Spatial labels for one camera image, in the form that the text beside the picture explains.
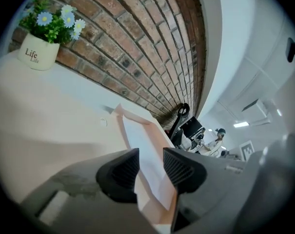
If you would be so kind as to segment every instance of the desk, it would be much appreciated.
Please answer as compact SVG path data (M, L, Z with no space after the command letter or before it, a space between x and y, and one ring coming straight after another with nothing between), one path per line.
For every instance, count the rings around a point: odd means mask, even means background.
M58 64L32 70L16 59L17 52L0 60L0 180L17 203L70 164L127 149L111 114L119 104L161 129L134 103ZM164 210L141 179L136 192L151 222L171 222L175 204Z

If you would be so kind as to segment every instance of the flower pot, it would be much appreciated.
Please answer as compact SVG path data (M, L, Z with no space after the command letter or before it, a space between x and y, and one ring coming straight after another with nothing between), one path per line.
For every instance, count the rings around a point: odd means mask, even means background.
M20 47L18 59L36 70L48 70L55 63L59 43L48 43L30 33Z

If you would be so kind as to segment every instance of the paper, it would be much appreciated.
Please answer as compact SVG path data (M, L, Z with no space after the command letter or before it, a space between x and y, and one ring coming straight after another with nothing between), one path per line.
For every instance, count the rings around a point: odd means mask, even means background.
M171 198L166 195L162 184L167 178L152 140L143 124L127 119L123 116L123 124L131 148L139 148L139 166L144 174L155 198L167 209L170 209Z

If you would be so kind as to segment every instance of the person with cap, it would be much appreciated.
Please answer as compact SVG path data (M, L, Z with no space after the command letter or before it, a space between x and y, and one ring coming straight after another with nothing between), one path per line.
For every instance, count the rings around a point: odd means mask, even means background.
M221 152L219 151L222 143L223 137L225 135L225 130L223 128L216 129L217 131L217 139L211 141L208 145L203 144L202 148L200 149L199 153L206 156L212 157L220 157Z

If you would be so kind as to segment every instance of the brick wall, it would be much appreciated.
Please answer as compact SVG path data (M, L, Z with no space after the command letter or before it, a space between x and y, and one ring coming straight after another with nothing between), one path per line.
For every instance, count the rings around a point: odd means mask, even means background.
M205 60L198 0L50 3L52 11L68 3L77 8L76 18L86 21L82 37L61 46L61 65L148 109L164 128L172 126L181 103L190 105L190 116L197 113ZM25 35L18 27L9 51L18 49Z

